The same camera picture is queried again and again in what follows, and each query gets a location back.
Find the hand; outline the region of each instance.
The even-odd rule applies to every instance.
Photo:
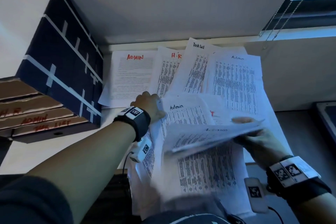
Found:
[[[159,111],[158,109],[156,102],[159,99],[160,97],[157,94],[150,95],[148,91],[145,91],[142,95],[138,95],[135,102],[132,102],[130,106],[144,109],[149,114],[150,123],[152,124],[166,115],[164,111]]]
[[[233,118],[232,121],[234,123],[249,123],[255,120],[250,117],[238,117]],[[290,155],[268,129],[236,137],[233,141],[243,146],[251,154],[254,161],[264,170],[278,163],[283,157]]]

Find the white desk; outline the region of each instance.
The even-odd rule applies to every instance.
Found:
[[[110,65],[111,56],[104,56],[104,78],[106,78],[106,75],[108,74]],[[264,100],[267,111],[267,118],[271,126],[270,129],[274,133],[275,137],[277,137],[284,147],[291,153],[292,151],[288,145],[285,135],[282,132],[280,124],[275,116],[266,93],[264,95]],[[116,114],[122,109],[123,108],[114,108],[103,110],[101,128],[109,125],[113,121]],[[13,141],[5,159],[0,166],[0,175],[27,173],[33,167],[50,158],[52,155],[63,150],[69,145],[84,139],[96,131],[98,131],[98,129],[30,144]],[[244,158],[246,164],[254,163],[250,154],[246,151],[244,152]]]

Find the shirt sleeve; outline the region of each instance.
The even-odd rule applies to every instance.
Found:
[[[73,224],[73,217],[55,185],[23,176],[0,190],[0,223]]]

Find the window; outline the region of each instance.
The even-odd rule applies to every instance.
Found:
[[[336,0],[285,0],[264,30],[336,25]]]

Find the box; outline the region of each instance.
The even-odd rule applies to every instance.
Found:
[[[103,55],[71,0],[0,1],[0,135],[29,143],[99,128]]]

